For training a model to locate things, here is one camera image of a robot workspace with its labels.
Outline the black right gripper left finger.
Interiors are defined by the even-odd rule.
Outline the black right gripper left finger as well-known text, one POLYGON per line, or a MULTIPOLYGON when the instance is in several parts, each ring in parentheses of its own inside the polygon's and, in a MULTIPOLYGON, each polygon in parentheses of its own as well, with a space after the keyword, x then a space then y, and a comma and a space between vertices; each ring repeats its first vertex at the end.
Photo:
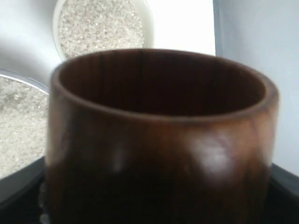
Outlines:
POLYGON ((39 188, 44 181, 44 158, 40 158, 0 181, 0 222, 39 224, 39 188))

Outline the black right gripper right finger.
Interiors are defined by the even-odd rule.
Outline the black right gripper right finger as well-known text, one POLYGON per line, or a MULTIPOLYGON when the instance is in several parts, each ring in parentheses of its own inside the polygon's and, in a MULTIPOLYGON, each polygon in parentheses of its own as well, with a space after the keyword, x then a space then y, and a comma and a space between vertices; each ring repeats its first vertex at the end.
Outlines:
POLYGON ((267 224, 299 224, 299 177, 273 164, 266 199, 267 224))

